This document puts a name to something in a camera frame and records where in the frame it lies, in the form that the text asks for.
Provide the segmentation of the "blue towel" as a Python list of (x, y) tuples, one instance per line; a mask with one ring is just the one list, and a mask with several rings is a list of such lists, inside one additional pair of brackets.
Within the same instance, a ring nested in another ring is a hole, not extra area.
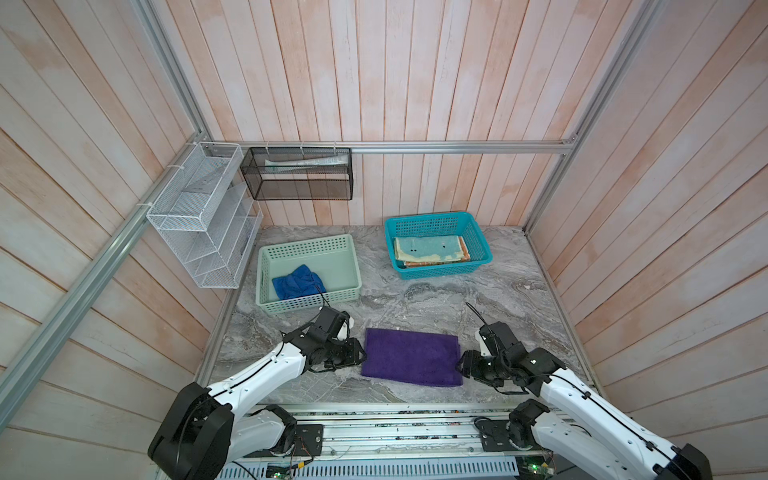
[(320, 277), (304, 264), (290, 274), (273, 278), (271, 282), (280, 300), (292, 300), (326, 292)]

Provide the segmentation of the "teal plastic basket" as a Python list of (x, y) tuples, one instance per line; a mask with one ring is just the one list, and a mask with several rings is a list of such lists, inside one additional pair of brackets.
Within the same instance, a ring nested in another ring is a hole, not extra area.
[(485, 236), (466, 212), (393, 217), (385, 229), (392, 266), (403, 280), (472, 273), (492, 261)]

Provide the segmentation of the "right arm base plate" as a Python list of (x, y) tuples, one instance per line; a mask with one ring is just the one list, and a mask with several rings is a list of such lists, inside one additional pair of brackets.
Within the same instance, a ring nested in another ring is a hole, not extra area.
[(530, 425), (481, 416), (473, 419), (473, 426), (479, 434), (484, 452), (544, 450), (544, 447), (535, 441)]

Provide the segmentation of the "light green plastic basket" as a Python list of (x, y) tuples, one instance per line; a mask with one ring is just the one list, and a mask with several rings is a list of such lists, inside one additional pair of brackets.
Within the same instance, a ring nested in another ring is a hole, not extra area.
[(264, 246), (257, 260), (255, 301), (267, 314), (354, 302), (360, 296), (362, 279), (349, 234)]

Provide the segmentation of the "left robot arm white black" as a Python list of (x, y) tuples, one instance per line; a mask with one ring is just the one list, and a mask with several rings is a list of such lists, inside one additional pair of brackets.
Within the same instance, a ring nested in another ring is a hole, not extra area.
[(295, 418), (262, 402), (306, 372), (362, 364), (367, 355), (351, 335), (353, 324), (348, 312), (324, 305), (240, 372), (208, 386), (186, 385), (151, 440), (149, 459), (171, 479), (214, 479), (225, 465), (253, 452), (292, 453)]

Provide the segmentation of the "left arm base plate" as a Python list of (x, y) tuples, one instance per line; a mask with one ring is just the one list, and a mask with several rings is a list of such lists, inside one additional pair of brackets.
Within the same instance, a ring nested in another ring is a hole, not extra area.
[(291, 455), (314, 458), (321, 455), (323, 434), (324, 426), (319, 423), (287, 427), (274, 447), (251, 452), (246, 458), (287, 458)]

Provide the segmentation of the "purple towel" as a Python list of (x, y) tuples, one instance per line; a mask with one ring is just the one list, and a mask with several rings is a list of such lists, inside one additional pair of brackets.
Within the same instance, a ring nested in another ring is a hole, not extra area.
[(461, 347), (455, 335), (369, 328), (364, 349), (364, 377), (425, 387), (463, 385), (456, 370)]

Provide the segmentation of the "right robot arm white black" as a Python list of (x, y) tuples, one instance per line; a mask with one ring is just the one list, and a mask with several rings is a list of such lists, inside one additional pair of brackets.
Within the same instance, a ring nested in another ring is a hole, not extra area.
[(527, 350), (502, 322), (484, 324), (482, 350), (464, 352), (456, 365), (465, 378), (500, 390), (517, 385), (529, 399), (505, 420), (473, 423), (488, 452), (541, 448), (595, 479), (710, 479), (706, 455), (641, 426), (592, 390), (548, 350)]

